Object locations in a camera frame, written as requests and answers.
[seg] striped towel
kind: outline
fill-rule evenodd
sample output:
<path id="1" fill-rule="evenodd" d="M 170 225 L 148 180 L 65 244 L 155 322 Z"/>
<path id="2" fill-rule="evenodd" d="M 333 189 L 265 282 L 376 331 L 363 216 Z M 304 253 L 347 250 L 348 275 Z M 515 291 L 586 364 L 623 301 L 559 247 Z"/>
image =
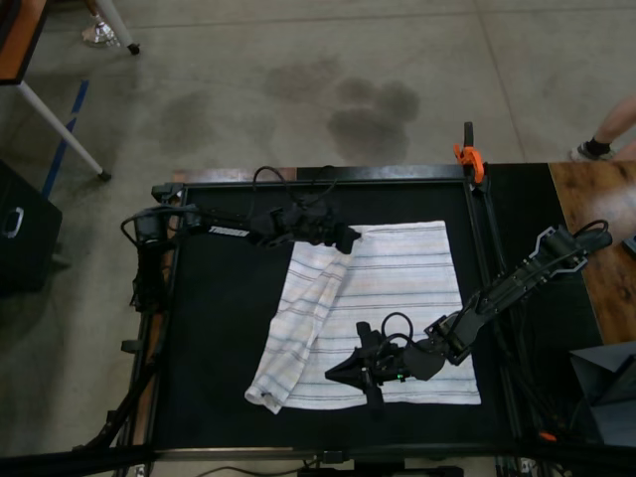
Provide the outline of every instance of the striped towel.
<path id="1" fill-rule="evenodd" d="M 325 372 L 360 347 L 356 323 L 380 330 L 394 311 L 407 315 L 413 339 L 442 315 L 461 308 L 444 222 L 354 227 L 362 234 L 353 252 L 297 243 L 280 304 L 271 320 L 256 376 L 245 398 L 278 413 L 283 406 L 339 409 L 367 402 L 355 388 L 327 381 Z M 399 317 L 387 334 L 408 333 Z M 383 386 L 386 402 L 478 404 L 470 358 L 446 364 L 430 381 Z"/>

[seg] sock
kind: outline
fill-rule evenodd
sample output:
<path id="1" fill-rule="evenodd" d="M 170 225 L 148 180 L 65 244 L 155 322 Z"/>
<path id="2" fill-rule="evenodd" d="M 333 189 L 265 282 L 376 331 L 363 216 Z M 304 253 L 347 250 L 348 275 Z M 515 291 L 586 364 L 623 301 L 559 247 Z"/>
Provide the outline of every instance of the sock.
<path id="1" fill-rule="evenodd" d="M 585 147 L 587 148 L 587 151 L 589 151 L 589 153 L 593 154 L 594 156 L 607 154 L 611 150 L 609 144 L 606 144 L 604 142 L 596 142 L 596 139 L 594 139 L 593 137 L 591 141 L 585 143 Z"/>

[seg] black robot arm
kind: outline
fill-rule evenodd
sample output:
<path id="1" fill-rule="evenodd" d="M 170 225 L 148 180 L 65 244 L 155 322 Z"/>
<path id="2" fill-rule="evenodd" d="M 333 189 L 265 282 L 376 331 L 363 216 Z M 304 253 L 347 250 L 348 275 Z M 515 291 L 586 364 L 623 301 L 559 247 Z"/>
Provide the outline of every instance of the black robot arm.
<path id="1" fill-rule="evenodd" d="M 135 238 L 125 228 L 130 222 L 134 224 Z M 138 269 L 133 280 L 132 304 L 139 312 L 165 309 L 168 293 L 162 256 L 186 237 L 227 236 L 263 247 L 306 241 L 333 245 L 341 253 L 351 253 L 354 241 L 360 237 L 337 219 L 334 209 L 325 200 L 312 196 L 298 199 L 287 209 L 276 208 L 254 217 L 197 205 L 163 205 L 132 216 L 122 223 L 121 229 L 137 247 Z"/>
<path id="2" fill-rule="evenodd" d="M 327 371 L 328 380 L 362 390 L 372 409 L 382 407 L 378 388 L 387 381 L 404 381 L 408 377 L 429 380 L 448 361 L 461 364 L 470 355 L 479 330 L 511 305 L 555 276 L 575 273 L 587 265 L 587 256 L 612 243 L 606 221 L 588 224 L 576 234 L 563 226 L 550 227 L 537 237 L 535 250 L 511 273 L 499 277 L 492 285 L 475 293 L 464 308 L 442 316 L 424 331 L 428 338 L 412 340 L 412 324 L 401 313 L 392 313 L 383 322 L 382 332 L 372 331 L 366 322 L 358 323 L 362 347 L 344 363 Z M 399 315 L 409 324 L 409 335 L 387 336 L 385 324 Z M 404 347 L 393 343 L 406 340 Z"/>

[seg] white table leg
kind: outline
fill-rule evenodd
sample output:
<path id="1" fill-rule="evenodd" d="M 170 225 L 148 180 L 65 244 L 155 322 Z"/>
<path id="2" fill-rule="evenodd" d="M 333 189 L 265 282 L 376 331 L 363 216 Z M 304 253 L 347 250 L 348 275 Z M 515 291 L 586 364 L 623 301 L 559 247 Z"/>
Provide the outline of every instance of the white table leg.
<path id="1" fill-rule="evenodd" d="M 97 173 L 97 176 L 102 181 L 110 180 L 110 174 L 102 169 L 97 164 L 88 151 L 86 151 L 80 142 L 71 134 L 71 132 L 65 128 L 62 122 L 56 118 L 53 112 L 43 103 L 41 99 L 33 92 L 32 89 L 25 82 L 21 82 L 17 86 L 22 95 L 31 103 L 33 107 L 46 119 L 46 121 L 64 138 L 67 143 L 74 148 L 77 154 L 86 161 L 86 163 Z"/>
<path id="2" fill-rule="evenodd" d="M 139 55 L 139 45 L 132 41 L 132 37 L 130 33 L 128 33 L 128 29 L 123 24 L 121 17 L 119 16 L 119 12 L 115 8 L 112 0 L 95 0 L 97 3 L 97 8 L 103 13 L 106 17 L 108 25 L 112 28 L 112 31 L 115 32 L 117 36 L 117 40 L 119 43 L 124 45 L 132 55 Z"/>

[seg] blue tape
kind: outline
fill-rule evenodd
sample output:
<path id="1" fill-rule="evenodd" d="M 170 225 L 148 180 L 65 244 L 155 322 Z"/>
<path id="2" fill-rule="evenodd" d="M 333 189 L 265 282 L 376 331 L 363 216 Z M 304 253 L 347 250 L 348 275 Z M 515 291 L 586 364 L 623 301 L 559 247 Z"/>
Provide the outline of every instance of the blue tape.
<path id="1" fill-rule="evenodd" d="M 80 112 L 81 106 L 83 105 L 83 101 L 86 98 L 86 92 L 88 91 L 88 79 L 84 79 L 79 85 L 78 95 L 76 96 L 76 100 L 73 103 L 73 109 L 71 109 L 71 114 L 78 114 Z M 76 122 L 78 121 L 77 117 L 74 117 L 69 124 L 67 124 L 67 129 L 69 132 L 73 133 L 73 129 L 76 127 Z M 44 187 L 42 188 L 42 195 L 45 199 L 48 199 L 51 195 L 51 191 L 53 190 L 53 185 L 56 182 L 56 177 L 58 176 L 58 172 L 60 172 L 60 166 L 62 166 L 62 160 L 64 159 L 64 154 L 67 152 L 67 141 L 64 139 L 60 140 L 60 144 L 58 144 L 58 148 L 56 149 L 56 154 L 53 156 L 53 163 L 51 164 L 51 168 L 49 169 L 49 174 L 47 175 L 47 180 L 44 182 Z"/>
<path id="2" fill-rule="evenodd" d="M 79 85 L 78 95 L 76 96 L 76 102 L 73 104 L 73 109 L 71 109 L 71 114 L 77 114 L 80 112 L 81 105 L 83 104 L 83 99 L 86 97 L 87 91 L 88 91 L 88 79 L 85 79 Z"/>
<path id="3" fill-rule="evenodd" d="M 74 117 L 71 122 L 67 124 L 67 129 L 70 132 L 73 132 L 73 129 L 76 127 L 76 122 L 78 122 L 78 119 Z M 56 177 L 58 176 L 60 166 L 62 165 L 62 159 L 64 159 L 64 153 L 67 152 L 67 145 L 67 141 L 62 139 L 60 144 L 58 144 L 58 149 L 56 149 L 56 155 L 53 156 L 53 163 L 51 164 L 47 180 L 44 182 L 44 187 L 42 188 L 42 195 L 45 199 L 49 199 L 49 196 L 51 195 L 53 185 L 56 182 Z"/>

